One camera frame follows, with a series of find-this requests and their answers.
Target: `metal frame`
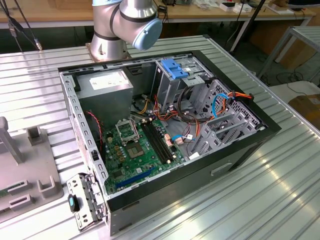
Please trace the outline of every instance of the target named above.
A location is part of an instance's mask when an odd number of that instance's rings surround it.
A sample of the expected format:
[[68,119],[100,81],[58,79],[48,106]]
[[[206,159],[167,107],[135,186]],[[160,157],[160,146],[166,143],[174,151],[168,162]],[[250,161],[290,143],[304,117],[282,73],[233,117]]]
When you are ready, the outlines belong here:
[[[309,35],[310,33],[304,33],[301,30],[310,30],[311,35]],[[272,61],[275,59],[277,53],[281,50],[281,48],[284,46],[284,44],[287,42],[287,40],[291,36],[292,36],[291,39],[289,40],[287,45],[283,48],[283,50],[279,54],[278,58],[275,60],[277,63],[281,61],[282,57],[287,53],[287,51],[290,49],[290,47],[292,46],[292,44],[295,42],[296,39],[303,41],[305,44],[309,45],[317,52],[320,52],[320,39],[318,40],[316,38],[316,41],[318,41],[318,42],[316,42],[312,37],[313,36],[312,32],[314,32],[316,35],[318,34],[320,36],[320,27],[318,27],[318,26],[289,27],[285,31],[284,35],[279,40],[277,45],[274,47],[272,53],[269,55],[269,57],[264,62],[262,69],[257,74],[257,77],[261,78],[263,76],[263,74],[267,71],[267,69],[272,64]],[[320,69],[318,69],[312,75],[310,80],[312,80],[318,74],[319,71],[320,71]]]

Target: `metal bracket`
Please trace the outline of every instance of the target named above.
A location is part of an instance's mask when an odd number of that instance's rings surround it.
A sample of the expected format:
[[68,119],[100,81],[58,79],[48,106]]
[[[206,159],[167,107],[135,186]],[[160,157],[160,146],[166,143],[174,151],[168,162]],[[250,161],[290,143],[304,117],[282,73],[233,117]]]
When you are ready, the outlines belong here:
[[102,221],[103,217],[107,216],[100,187],[93,179],[90,174],[80,173],[66,182],[70,209],[74,213],[80,232]]

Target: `motherboard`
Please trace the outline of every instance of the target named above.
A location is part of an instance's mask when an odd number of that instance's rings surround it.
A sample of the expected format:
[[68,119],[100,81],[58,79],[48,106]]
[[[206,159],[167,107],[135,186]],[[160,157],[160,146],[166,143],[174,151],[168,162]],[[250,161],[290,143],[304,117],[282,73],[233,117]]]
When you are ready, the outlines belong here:
[[155,118],[118,123],[103,132],[106,139],[105,182],[108,194],[172,169],[185,161],[175,143]]

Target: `cardboard box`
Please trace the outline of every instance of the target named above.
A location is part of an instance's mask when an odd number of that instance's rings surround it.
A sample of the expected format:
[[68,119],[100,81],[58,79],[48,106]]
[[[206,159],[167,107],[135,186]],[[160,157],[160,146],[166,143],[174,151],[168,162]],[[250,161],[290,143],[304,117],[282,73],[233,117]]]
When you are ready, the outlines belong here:
[[92,0],[54,0],[57,9],[61,10],[91,10]]
[[320,130],[320,94],[297,96],[289,105]]

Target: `metal table surface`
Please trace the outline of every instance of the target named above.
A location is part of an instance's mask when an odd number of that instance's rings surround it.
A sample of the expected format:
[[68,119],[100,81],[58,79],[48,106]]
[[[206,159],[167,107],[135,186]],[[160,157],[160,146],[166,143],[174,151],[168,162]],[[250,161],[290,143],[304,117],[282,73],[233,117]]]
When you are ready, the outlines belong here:
[[85,171],[57,67],[91,63],[85,47],[0,55],[0,115],[11,134],[49,132],[64,197],[0,224],[3,239],[319,239],[320,133],[203,36],[160,39],[133,57],[201,50],[282,128],[240,168],[109,238],[100,223],[79,233],[66,180]]

